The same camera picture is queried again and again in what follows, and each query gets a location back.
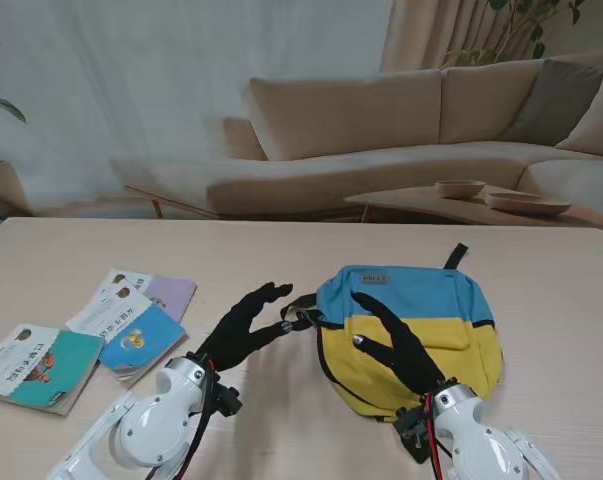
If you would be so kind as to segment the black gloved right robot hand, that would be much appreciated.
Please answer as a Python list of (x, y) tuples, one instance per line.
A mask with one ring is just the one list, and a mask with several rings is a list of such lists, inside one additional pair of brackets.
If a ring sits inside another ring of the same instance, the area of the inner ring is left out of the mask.
[(376, 316), (390, 335), (391, 347), (363, 335), (353, 336), (356, 349), (389, 368), (413, 393), (424, 396), (443, 385), (446, 377), (412, 333), (387, 306), (362, 292), (352, 292), (351, 298)]

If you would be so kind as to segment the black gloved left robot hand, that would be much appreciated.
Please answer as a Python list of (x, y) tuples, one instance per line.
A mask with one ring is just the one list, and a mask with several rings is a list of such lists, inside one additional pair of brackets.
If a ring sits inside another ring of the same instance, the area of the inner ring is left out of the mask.
[(290, 322), (280, 321), (250, 331), (253, 320), (266, 304), (291, 293), (292, 284), (276, 286), (268, 282), (246, 294), (228, 313), (195, 352), (195, 358), (206, 364), (211, 361), (217, 372), (240, 365), (249, 355), (292, 331)]

